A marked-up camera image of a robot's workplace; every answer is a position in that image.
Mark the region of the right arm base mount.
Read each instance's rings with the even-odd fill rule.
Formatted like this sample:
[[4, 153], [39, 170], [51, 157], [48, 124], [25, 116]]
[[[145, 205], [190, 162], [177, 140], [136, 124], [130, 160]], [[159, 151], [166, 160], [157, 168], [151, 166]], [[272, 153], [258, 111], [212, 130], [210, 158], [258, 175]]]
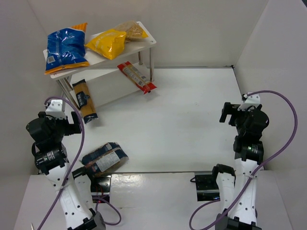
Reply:
[[220, 199], [219, 188], [211, 171], [194, 173], [190, 182], [196, 186], [198, 202]]

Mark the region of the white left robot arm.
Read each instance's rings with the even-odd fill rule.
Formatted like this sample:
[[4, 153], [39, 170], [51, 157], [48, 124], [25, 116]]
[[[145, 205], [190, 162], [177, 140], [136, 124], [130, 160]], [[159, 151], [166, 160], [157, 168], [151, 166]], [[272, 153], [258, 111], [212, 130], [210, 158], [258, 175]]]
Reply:
[[62, 140], [65, 136], [83, 134], [78, 115], [71, 113], [73, 123], [39, 112], [38, 117], [26, 126], [34, 140], [32, 155], [35, 166], [46, 176], [56, 192], [54, 203], [60, 202], [68, 230], [104, 230], [105, 222], [94, 209], [90, 189], [79, 191], [78, 186], [88, 185], [89, 180], [84, 168], [70, 169]]

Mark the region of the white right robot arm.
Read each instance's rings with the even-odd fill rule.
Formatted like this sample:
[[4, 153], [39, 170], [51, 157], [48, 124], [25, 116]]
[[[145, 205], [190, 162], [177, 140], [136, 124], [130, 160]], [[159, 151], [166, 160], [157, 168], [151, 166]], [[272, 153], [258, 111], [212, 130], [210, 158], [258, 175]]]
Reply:
[[262, 132], [269, 124], [261, 105], [241, 109], [226, 102], [220, 122], [229, 115], [229, 125], [235, 127], [233, 150], [235, 166], [217, 164], [213, 177], [218, 185], [221, 212], [217, 215], [216, 230], [258, 230], [255, 208], [257, 174], [254, 170], [263, 162]]

